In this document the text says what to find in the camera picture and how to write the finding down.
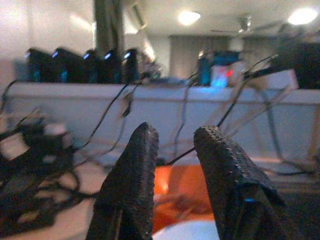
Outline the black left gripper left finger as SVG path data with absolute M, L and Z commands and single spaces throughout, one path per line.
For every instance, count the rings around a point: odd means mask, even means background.
M 159 134 L 141 123 L 96 197 L 88 240 L 151 240 Z

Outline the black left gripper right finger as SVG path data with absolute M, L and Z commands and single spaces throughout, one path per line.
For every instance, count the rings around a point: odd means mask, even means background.
M 193 137 L 221 240 L 293 240 L 295 225 L 274 184 L 216 126 Z

